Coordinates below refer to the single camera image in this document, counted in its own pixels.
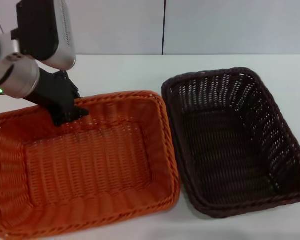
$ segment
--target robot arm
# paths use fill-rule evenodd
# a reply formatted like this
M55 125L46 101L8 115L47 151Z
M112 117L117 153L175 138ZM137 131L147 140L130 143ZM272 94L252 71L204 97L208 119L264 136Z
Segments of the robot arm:
M89 114L75 106L78 88L67 70L76 62L64 0L22 0L18 28L0 34L0 91L46 108L56 126ZM60 70L48 73L35 60Z

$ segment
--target orange wicker basket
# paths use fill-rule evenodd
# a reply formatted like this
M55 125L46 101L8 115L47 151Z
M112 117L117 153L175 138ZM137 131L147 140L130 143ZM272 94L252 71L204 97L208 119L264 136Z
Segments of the orange wicker basket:
M54 236L167 210L180 183L166 106L154 92L78 99L55 127L38 106L0 114L0 237Z

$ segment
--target rectangular basket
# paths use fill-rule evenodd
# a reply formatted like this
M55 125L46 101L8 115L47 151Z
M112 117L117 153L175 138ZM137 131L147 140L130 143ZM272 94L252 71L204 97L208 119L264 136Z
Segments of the rectangular basket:
M300 202L300 146L247 68L187 73L162 96L193 206L213 218Z
M170 209L180 183L154 92L81 98L55 127L38 106L0 114L0 237L39 238Z

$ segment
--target white table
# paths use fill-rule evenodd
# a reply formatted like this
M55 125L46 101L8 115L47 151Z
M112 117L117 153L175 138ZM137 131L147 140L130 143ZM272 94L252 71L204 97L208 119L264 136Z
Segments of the white table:
M300 55L80 55L69 76L83 97L131 90L160 93L162 83L176 75L233 67L248 67L260 75L300 143ZM0 100L0 113L32 106L23 99ZM300 240L300 203L211 219L181 194L168 212L46 239Z

